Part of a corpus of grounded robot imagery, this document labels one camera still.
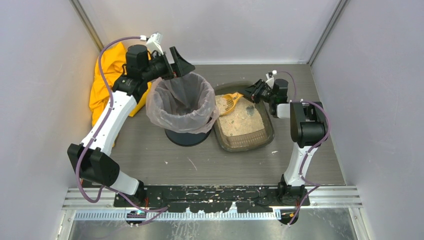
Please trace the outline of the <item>orange plastic litter scoop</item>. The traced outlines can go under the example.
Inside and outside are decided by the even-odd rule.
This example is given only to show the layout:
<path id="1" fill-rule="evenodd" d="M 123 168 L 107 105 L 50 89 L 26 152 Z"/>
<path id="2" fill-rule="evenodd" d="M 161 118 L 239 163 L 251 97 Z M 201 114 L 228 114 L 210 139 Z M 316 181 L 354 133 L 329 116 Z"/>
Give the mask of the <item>orange plastic litter scoop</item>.
<path id="1" fill-rule="evenodd" d="M 222 98 L 226 100 L 226 106 L 224 112 L 220 113 L 220 116 L 225 116 L 232 113 L 236 108 L 238 101 L 243 97 L 244 95 L 239 92 L 224 94 Z"/>

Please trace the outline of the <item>dark translucent litter box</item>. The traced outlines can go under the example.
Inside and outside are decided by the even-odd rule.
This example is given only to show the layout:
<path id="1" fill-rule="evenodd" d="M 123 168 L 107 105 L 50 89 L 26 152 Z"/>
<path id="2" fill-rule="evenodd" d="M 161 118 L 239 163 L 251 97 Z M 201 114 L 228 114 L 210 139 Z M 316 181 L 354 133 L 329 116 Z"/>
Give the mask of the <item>dark translucent litter box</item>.
<path id="1" fill-rule="evenodd" d="M 214 123 L 219 145 L 228 152 L 254 150 L 270 144 L 275 131 L 263 101 L 252 103 L 241 98 L 230 114 Z"/>

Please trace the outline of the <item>translucent trash bag liner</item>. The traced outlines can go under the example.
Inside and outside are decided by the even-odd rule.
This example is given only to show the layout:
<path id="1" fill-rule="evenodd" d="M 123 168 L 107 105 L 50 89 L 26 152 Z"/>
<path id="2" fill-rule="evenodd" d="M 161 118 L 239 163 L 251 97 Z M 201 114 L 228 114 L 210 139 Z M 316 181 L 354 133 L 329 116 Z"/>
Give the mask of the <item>translucent trash bag liner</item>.
<path id="1" fill-rule="evenodd" d="M 214 88 L 194 72 L 154 80 L 145 107 L 152 124 L 176 133 L 207 133 L 220 116 Z"/>

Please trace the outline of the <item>black trash bin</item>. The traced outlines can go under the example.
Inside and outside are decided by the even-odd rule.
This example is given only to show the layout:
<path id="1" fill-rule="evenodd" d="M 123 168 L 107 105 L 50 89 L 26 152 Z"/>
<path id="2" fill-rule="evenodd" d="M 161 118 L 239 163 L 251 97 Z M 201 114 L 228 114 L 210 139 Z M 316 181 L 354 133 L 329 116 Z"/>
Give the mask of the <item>black trash bin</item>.
<path id="1" fill-rule="evenodd" d="M 178 133 L 165 129 L 164 132 L 172 143 L 181 147 L 193 147 L 204 142 L 209 137 L 211 130 L 206 133 Z"/>

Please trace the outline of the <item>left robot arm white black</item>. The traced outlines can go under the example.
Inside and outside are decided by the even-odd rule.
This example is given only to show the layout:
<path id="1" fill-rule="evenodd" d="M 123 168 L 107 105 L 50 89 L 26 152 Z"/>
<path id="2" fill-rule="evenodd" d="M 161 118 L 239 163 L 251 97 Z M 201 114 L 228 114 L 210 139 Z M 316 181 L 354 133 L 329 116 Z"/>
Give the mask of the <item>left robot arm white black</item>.
<path id="1" fill-rule="evenodd" d="M 68 147 L 67 155 L 78 181 L 96 183 L 129 196 L 143 193 L 144 184 L 124 173 L 110 155 L 118 133 L 147 91 L 148 83 L 158 78 L 183 77 L 195 70 L 174 46 L 169 50 L 172 63 L 165 54 L 151 55 L 144 45 L 128 48 L 124 71 L 114 82 L 107 107 L 81 143 Z"/>

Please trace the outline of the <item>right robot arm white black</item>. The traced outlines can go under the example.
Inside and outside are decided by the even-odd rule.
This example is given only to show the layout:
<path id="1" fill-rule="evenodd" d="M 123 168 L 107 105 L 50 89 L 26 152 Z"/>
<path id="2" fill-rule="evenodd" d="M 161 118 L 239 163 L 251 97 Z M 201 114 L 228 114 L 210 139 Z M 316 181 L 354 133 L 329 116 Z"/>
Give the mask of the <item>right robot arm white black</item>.
<path id="1" fill-rule="evenodd" d="M 289 101 L 288 81 L 262 79 L 243 88 L 240 93 L 252 103 L 268 103 L 269 113 L 278 119 L 289 119 L 292 154 L 286 171 L 277 185 L 274 200 L 281 205 L 298 206 L 308 195 L 306 179 L 310 162 L 330 135 L 328 116 L 320 101 Z"/>

